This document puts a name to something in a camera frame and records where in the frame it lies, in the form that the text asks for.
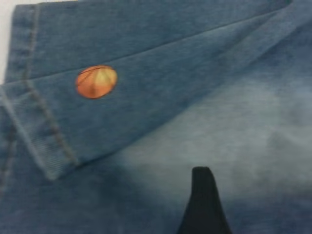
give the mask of white background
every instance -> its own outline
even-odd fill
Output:
[[[0,84],[4,80],[4,72],[7,64],[11,16],[14,6],[17,4],[32,4],[60,0],[0,0]]]

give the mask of orange patch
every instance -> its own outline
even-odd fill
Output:
[[[116,71],[104,65],[83,70],[76,79],[76,89],[85,98],[100,98],[108,94],[117,82]]]

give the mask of shell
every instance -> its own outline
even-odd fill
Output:
[[[93,66],[83,70],[76,79],[76,89],[85,98],[100,98],[112,91],[117,73],[110,66]]]

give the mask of blue denim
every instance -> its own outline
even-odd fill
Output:
[[[209,166],[234,234],[312,233],[312,1],[17,6],[2,234],[176,234]],[[112,66],[112,93],[75,90]]]

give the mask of black object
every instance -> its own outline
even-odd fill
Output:
[[[231,234],[208,167],[192,170],[192,193],[177,234]]]

